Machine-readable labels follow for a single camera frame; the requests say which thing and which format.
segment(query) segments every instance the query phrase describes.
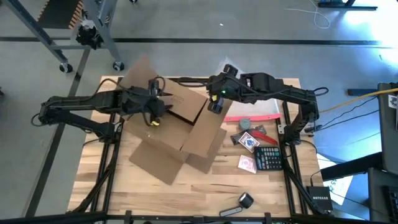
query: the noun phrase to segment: wooden table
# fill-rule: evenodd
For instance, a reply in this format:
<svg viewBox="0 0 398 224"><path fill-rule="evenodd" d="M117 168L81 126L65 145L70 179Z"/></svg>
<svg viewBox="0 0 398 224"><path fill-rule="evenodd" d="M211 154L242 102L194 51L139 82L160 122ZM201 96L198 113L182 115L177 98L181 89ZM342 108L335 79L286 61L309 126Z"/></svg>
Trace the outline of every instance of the wooden table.
<svg viewBox="0 0 398 224"><path fill-rule="evenodd" d="M285 84L300 87L298 78L285 78ZM100 91L112 90L115 84L106 82ZM204 88L194 88L206 94ZM282 102L278 101L281 121L284 124ZM293 120L298 106L289 103L290 117ZM94 111L92 120L107 122L109 115ZM253 122L263 124L267 134L277 139L275 121ZM237 205L238 197L249 192L255 199L251 208L234 216L263 217L270 212L272 217L290 217L283 171L259 171L252 174L237 168L240 155L251 156L242 146L233 146L229 136L239 132L237 122L223 123L227 130L218 155L208 174L204 174L186 164L183 165L173 185L166 185L129 161L129 156L139 145L140 139L123 131L119 148L116 175L113 182L109 214L124 215L131 210L133 215L175 215L175 216L218 216L220 210ZM86 141L95 139L87 134ZM68 209L76 208L94 186L100 163L103 144L94 142L83 148L72 196ZM315 149L303 142L297 146L298 161L304 185L310 184L310 176L319 171ZM314 175L315 185L323 185L322 177ZM300 212L297 189L293 186L296 212ZM99 206L102 208L102 195Z"/></svg>

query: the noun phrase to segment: cardboard box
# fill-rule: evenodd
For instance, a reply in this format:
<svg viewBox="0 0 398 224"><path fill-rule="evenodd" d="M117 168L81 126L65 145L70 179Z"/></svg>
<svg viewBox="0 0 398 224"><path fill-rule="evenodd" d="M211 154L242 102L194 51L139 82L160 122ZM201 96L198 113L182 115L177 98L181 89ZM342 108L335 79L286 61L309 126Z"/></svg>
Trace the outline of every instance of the cardboard box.
<svg viewBox="0 0 398 224"><path fill-rule="evenodd" d="M147 88L148 80L156 76L149 60L142 58L120 84ZM220 126L232 102L225 100L222 113L214 114L207 110L208 98L195 91L168 79L164 91L173 94L161 98L173 108L160 118L160 126L148 127L142 116L135 115L125 122L124 130L143 140L130 161L172 184L184 162L205 173L210 170L226 135Z"/></svg>

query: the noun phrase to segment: gray floor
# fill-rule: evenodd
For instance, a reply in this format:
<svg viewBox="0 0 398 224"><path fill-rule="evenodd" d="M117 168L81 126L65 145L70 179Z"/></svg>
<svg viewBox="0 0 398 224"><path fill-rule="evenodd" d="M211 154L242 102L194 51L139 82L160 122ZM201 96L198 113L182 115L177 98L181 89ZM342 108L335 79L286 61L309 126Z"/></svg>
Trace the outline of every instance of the gray floor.
<svg viewBox="0 0 398 224"><path fill-rule="evenodd" d="M396 16L386 14L389 8L396 7L396 4L390 5L395 1L388 0L376 12L322 9L332 22L327 30L313 25L312 14L283 10L285 7L311 9L307 1L140 1L140 5L135 6L124 0L118 2L112 26L114 37L386 41L396 37L393 30L382 23L386 16ZM41 2L23 3L33 14L39 13ZM0 6L0 20L7 21L0 24L0 36L32 36L5 6ZM49 33L68 35L67 30L49 30ZM329 94L318 99L321 110L349 100L345 95L347 88L375 88L378 82L398 81L398 51L395 49L249 44L118 44L118 48L126 67L146 55L158 73L165 76L208 76L228 57L245 72L264 71L275 77L298 77L302 88L327 86L330 89ZM0 104L0 218L12 218L21 216L24 211L54 131L54 127L32 127L29 119L50 96L66 95L74 74L59 72L58 62L39 43L0 42L0 52L0 85L6 93ZM82 51L65 53L77 68ZM112 62L106 50L92 50L77 95L92 94L102 75L115 74ZM350 108L322 114L319 124ZM346 117L376 108L377 101L372 101ZM347 161L380 151L378 119L377 114L372 114L320 131L315 136L319 152L331 159ZM84 137L84 133L75 128L65 129L38 215L65 211ZM353 179L349 198L360 202L366 199L367 192L358 190L364 178L359 175ZM365 208L347 200L338 208L368 218Z"/></svg>

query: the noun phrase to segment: calculator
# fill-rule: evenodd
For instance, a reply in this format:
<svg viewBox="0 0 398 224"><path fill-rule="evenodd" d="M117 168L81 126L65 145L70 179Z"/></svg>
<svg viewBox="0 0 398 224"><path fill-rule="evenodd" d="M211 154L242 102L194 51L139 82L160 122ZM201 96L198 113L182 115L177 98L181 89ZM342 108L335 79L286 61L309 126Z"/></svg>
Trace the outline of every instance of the calculator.
<svg viewBox="0 0 398 224"><path fill-rule="evenodd" d="M278 147L254 147L257 170L282 170L282 155Z"/></svg>

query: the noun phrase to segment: caster wheel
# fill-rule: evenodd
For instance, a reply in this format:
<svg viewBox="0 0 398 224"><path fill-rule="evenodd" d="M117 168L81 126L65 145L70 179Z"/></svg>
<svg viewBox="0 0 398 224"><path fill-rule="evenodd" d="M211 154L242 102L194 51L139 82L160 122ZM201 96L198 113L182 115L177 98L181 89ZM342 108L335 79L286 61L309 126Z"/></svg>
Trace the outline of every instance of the caster wheel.
<svg viewBox="0 0 398 224"><path fill-rule="evenodd" d="M113 62L113 69L115 69L118 72L123 71L124 70L123 62L119 62L119 63Z"/></svg>
<svg viewBox="0 0 398 224"><path fill-rule="evenodd" d="M68 64L67 70L65 71L65 67L60 65L60 70L61 70L61 72L70 73L73 70L73 67L70 64Z"/></svg>

